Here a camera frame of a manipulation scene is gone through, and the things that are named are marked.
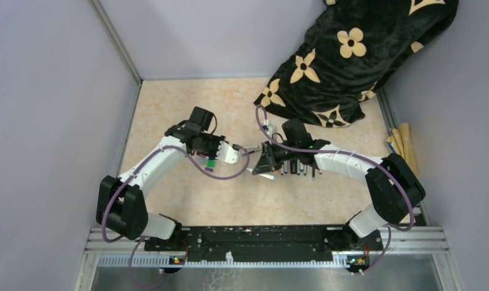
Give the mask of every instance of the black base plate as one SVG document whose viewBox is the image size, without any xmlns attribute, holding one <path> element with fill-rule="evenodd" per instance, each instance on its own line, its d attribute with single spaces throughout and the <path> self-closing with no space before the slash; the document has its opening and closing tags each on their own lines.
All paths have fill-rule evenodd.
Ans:
<svg viewBox="0 0 489 291">
<path fill-rule="evenodd" d="M 225 261 L 232 252 L 236 262 L 332 261 L 334 250 L 354 250 L 343 243 L 342 225 L 309 226 L 196 226 L 182 227 L 179 243 L 146 241 L 145 250 L 183 252 L 189 246 L 189 261 Z M 380 232 L 367 236 L 370 251 L 382 250 Z"/>
</svg>

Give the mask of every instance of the white arm segment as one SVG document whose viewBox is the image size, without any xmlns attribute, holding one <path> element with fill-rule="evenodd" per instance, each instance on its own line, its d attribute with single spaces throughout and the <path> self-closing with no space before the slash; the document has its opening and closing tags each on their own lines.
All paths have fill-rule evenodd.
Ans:
<svg viewBox="0 0 489 291">
<path fill-rule="evenodd" d="M 125 181 L 130 175 L 133 175 L 135 169 L 154 151 L 164 146 L 177 146 L 181 149 L 186 149 L 186 145 L 180 142 L 178 138 L 173 136 L 165 136 L 161 139 L 159 144 L 146 155 L 137 165 L 133 166 L 130 170 L 120 175 L 120 179 Z M 130 186 L 139 185 L 143 196 L 146 196 L 150 192 L 150 189 L 159 181 L 159 179 L 176 163 L 184 158 L 184 154 L 178 150 L 168 149 L 156 154 L 150 161 L 144 165 L 139 171 L 137 176 L 129 182 Z M 160 239 L 169 239 L 173 231 L 175 230 L 175 222 L 162 215 L 156 215 L 148 213 L 148 223 L 144 229 L 142 236 L 153 236 Z"/>
<path fill-rule="evenodd" d="M 342 150 L 333 144 L 327 144 L 323 146 L 320 150 Z M 319 153 L 314 155 L 316 164 L 318 168 L 323 171 L 333 171 L 352 179 L 355 179 L 364 185 L 366 184 L 366 174 L 369 169 L 375 168 L 371 164 L 368 164 L 361 159 L 354 156 L 364 156 L 378 164 L 382 162 L 382 158 L 376 156 L 366 156 L 358 153 L 352 156 L 340 155 L 335 153 Z"/>
<path fill-rule="evenodd" d="M 382 219 L 373 204 L 370 204 L 352 218 L 349 225 L 359 238 L 363 238 L 386 224 L 388 222 Z"/>
<path fill-rule="evenodd" d="M 164 146 L 176 146 L 183 150 L 186 149 L 186 145 L 180 142 L 178 138 L 173 136 L 165 136 L 161 139 L 159 144 L 146 155 L 137 165 L 133 166 L 130 170 L 120 175 L 120 179 L 125 181 L 129 176 L 133 175 L 135 169 L 150 156 L 154 151 Z M 152 187 L 159 181 L 164 174 L 169 171 L 175 164 L 180 162 L 184 158 L 184 154 L 178 150 L 168 149 L 156 154 L 150 161 L 144 165 L 139 171 L 137 176 L 129 182 L 130 186 L 138 185 L 141 191 L 143 191 L 144 199 L 148 196 L 148 193 Z"/>
<path fill-rule="evenodd" d="M 341 149 L 333 144 L 328 144 L 322 147 L 321 150 Z M 375 167 L 365 161 L 362 161 L 361 159 L 355 158 L 355 156 L 359 156 L 359 154 L 356 153 L 352 156 L 347 156 L 336 155 L 333 153 L 319 153 L 315 155 L 314 158 L 316 159 L 316 163 L 320 170 L 337 172 L 355 179 L 365 185 L 368 170 Z M 362 156 L 376 162 L 377 164 L 382 163 L 382 158 L 376 156 Z M 365 210 L 352 218 L 349 225 L 357 236 L 363 238 L 386 224 L 387 221 L 382 219 L 382 217 L 380 217 L 380 215 L 375 211 L 373 204 L 370 204 Z"/>
</svg>

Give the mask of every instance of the black bracket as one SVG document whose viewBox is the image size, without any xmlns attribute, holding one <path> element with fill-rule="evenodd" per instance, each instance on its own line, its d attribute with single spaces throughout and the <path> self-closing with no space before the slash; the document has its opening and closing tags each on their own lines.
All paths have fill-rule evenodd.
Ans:
<svg viewBox="0 0 489 291">
<path fill-rule="evenodd" d="M 96 206 L 96 221 L 101 224 L 103 213 L 110 198 L 122 182 L 114 177 L 106 176 L 100 183 L 98 205 Z M 139 186 L 125 186 L 109 209 L 107 228 L 128 239 L 138 238 L 148 223 L 148 211 L 144 203 L 143 191 Z"/>
<path fill-rule="evenodd" d="M 407 193 L 412 208 L 425 198 L 425 190 L 403 158 L 395 153 L 384 158 L 380 164 L 387 169 Z M 385 221 L 398 224 L 407 216 L 409 209 L 402 194 L 394 187 L 388 177 L 378 168 L 366 174 L 366 183 L 373 206 Z"/>
<path fill-rule="evenodd" d="M 380 232 L 350 244 L 343 225 L 311 226 L 179 226 L 171 239 L 148 239 L 147 251 L 179 251 L 189 248 L 189 261 L 225 261 L 232 253 L 236 262 L 332 261 L 332 251 L 382 250 Z"/>
</svg>

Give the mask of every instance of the enclosure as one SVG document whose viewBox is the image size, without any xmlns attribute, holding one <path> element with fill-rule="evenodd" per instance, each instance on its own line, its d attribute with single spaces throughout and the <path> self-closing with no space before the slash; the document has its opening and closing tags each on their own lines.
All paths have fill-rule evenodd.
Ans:
<svg viewBox="0 0 489 291">
<path fill-rule="evenodd" d="M 100 181 L 136 165 L 195 106 L 215 113 L 229 142 L 264 142 L 253 102 L 324 2 L 0 1 L 0 290 L 139 290 L 128 276 L 135 242 L 101 239 Z M 170 256 L 141 246 L 135 279 L 163 280 L 159 290 L 489 290 L 489 256 L 476 253 L 489 250 L 489 1 L 461 0 L 450 27 L 368 99 L 350 126 L 306 128 L 384 157 L 388 130 L 411 126 L 427 197 L 375 270 L 349 276 L 335 264 L 360 252 L 333 252 L 322 263 L 192 263 L 163 277 Z M 236 169 L 218 161 L 213 170 Z M 194 229 L 332 228 L 371 203 L 364 185 L 333 172 L 245 174 L 222 183 L 184 159 L 147 209 Z M 385 245 L 387 229 L 379 235 Z"/>
</svg>

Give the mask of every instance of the metal sheet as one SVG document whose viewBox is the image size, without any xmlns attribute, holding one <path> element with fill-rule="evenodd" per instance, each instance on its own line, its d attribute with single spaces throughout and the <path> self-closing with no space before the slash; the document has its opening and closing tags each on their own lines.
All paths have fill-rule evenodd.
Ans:
<svg viewBox="0 0 489 291">
<path fill-rule="evenodd" d="M 140 284 L 160 280 L 158 269 L 133 269 Z M 166 275 L 160 290 L 442 290 L 433 257 L 387 256 L 366 276 L 343 275 L 334 269 L 182 269 Z M 92 291 L 141 290 L 127 268 L 99 267 Z"/>
</svg>

